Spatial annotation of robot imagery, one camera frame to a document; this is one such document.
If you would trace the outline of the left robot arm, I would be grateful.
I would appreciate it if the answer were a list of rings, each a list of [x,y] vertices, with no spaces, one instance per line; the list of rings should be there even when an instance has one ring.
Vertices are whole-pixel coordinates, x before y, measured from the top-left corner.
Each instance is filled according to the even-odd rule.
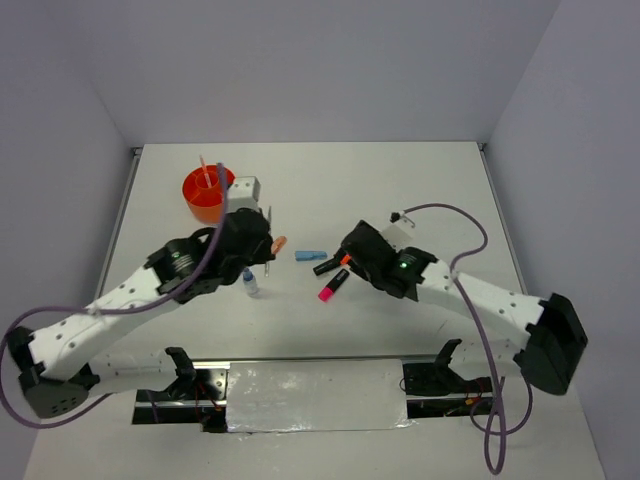
[[[128,279],[67,318],[38,330],[12,329],[6,344],[33,413],[58,418],[91,397],[130,390],[173,399],[193,394],[203,379],[183,348],[133,354],[108,348],[145,323],[235,283],[246,268],[274,260],[272,243],[262,212],[241,208],[226,214],[218,228],[167,242]]]

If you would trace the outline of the orange slim pen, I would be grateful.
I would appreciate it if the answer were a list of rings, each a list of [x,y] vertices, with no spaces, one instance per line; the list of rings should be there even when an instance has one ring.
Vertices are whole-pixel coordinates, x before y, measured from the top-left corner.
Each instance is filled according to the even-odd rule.
[[[205,162],[204,157],[201,154],[199,155],[199,160],[200,160],[200,165],[201,165],[201,169],[202,169],[205,181],[206,181],[207,188],[210,189],[210,188],[212,188],[212,182],[211,182],[211,178],[209,176],[207,163]]]

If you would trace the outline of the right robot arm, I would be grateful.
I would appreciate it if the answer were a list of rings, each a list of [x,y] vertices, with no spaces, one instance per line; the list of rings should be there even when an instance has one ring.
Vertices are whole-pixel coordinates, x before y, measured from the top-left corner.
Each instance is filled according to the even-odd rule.
[[[340,250],[360,278],[398,299],[435,305],[501,336],[490,345],[496,368],[522,375],[547,394],[567,393],[588,345],[571,301],[515,293],[466,274],[452,274],[433,254],[405,246],[395,225],[380,232],[360,221]]]

